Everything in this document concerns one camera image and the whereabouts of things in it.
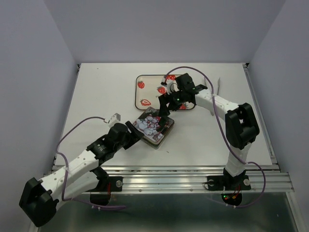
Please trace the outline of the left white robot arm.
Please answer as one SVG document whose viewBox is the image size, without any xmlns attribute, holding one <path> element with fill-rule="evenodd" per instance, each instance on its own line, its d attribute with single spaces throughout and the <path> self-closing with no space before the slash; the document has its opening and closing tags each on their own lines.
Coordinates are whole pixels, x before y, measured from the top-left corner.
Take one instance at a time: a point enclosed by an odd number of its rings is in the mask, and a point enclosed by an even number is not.
<svg viewBox="0 0 309 232">
<path fill-rule="evenodd" d="M 24 186 L 19 206 L 36 227 L 49 222 L 57 210 L 88 190 L 103 190 L 108 174 L 101 165 L 120 149 L 127 150 L 144 134 L 131 122 L 115 123 L 108 133 L 96 139 L 71 162 L 41 179 L 31 178 Z"/>
</svg>

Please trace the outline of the metal tongs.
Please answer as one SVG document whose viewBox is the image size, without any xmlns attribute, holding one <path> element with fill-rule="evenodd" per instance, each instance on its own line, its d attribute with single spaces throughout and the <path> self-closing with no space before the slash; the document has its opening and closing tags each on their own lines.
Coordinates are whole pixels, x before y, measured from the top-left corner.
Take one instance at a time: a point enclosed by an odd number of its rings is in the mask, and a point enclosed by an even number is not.
<svg viewBox="0 0 309 232">
<path fill-rule="evenodd" d="M 216 92 L 215 92 L 216 95 L 219 95 L 220 84 L 221 84 L 221 78 L 219 77 L 218 80 L 217 80 L 217 86 L 216 86 L 216 89 L 215 89 L 215 90 L 216 90 Z M 210 84 L 209 84 L 209 82 L 208 82 L 208 80 L 207 80 L 206 78 L 204 78 L 204 85 L 205 85 L 209 90 L 211 90 L 211 86 L 210 86 Z"/>
</svg>

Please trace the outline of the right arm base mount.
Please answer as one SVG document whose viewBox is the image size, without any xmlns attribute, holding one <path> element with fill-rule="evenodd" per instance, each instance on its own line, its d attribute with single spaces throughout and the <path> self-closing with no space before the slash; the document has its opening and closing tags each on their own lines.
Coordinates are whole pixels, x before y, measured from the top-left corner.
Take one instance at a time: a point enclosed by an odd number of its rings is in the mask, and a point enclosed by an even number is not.
<svg viewBox="0 0 309 232">
<path fill-rule="evenodd" d="M 233 182 L 232 179 L 223 175 L 207 176 L 204 188 L 209 191 L 221 191 L 222 201 L 231 206 L 240 206 L 242 203 L 242 192 L 251 190 L 251 184 L 247 175 Z"/>
</svg>

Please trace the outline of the square gold cookie tin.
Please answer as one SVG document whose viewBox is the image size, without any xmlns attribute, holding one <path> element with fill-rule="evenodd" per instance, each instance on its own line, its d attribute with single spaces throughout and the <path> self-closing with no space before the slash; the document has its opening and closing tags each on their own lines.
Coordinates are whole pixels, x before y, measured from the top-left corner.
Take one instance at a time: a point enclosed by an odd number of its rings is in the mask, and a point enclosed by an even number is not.
<svg viewBox="0 0 309 232">
<path fill-rule="evenodd" d="M 154 149 L 158 149 L 164 140 L 168 137 L 174 126 L 164 127 L 161 131 L 145 129 L 142 141 L 150 145 Z"/>
</svg>

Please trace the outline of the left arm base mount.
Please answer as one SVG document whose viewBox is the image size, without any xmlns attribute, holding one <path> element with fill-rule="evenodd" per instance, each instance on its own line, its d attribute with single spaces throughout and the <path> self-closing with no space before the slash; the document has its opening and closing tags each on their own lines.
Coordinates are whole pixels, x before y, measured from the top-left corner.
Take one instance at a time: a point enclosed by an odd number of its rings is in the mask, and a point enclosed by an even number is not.
<svg viewBox="0 0 309 232">
<path fill-rule="evenodd" d="M 123 185 L 122 176 L 109 176 L 101 167 L 93 169 L 98 183 L 95 188 L 89 190 L 90 202 L 98 205 L 107 206 L 111 200 L 112 192 L 121 192 Z"/>
</svg>

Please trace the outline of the gold tin lid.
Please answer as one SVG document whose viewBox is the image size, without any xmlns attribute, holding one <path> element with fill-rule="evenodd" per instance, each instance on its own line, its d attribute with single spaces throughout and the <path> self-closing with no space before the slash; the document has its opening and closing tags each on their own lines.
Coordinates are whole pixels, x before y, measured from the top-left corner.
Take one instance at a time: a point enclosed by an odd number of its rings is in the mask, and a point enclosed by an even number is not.
<svg viewBox="0 0 309 232">
<path fill-rule="evenodd" d="M 161 131 L 158 129 L 158 122 L 161 117 L 158 116 L 159 111 L 148 107 L 133 123 L 133 126 L 143 133 L 145 129 Z M 174 120 L 169 118 L 169 124 L 165 127 L 174 126 Z"/>
</svg>

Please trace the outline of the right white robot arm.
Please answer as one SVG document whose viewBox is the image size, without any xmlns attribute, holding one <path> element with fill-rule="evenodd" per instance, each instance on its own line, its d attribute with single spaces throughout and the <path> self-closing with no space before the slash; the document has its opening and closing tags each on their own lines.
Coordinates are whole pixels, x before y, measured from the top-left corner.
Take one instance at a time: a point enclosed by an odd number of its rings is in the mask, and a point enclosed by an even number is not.
<svg viewBox="0 0 309 232">
<path fill-rule="evenodd" d="M 260 132 L 251 105 L 230 102 L 214 94 L 212 88 L 202 84 L 195 85 L 187 73 L 176 77 L 174 81 L 164 76 L 161 84 L 166 86 L 167 92 L 158 98 L 160 128 L 167 124 L 170 112 L 179 110 L 186 102 L 209 110 L 218 123 L 221 120 L 225 122 L 225 126 L 220 126 L 219 129 L 229 150 L 228 161 L 222 175 L 207 179 L 207 189 L 234 190 L 243 186 L 248 151 Z"/>
</svg>

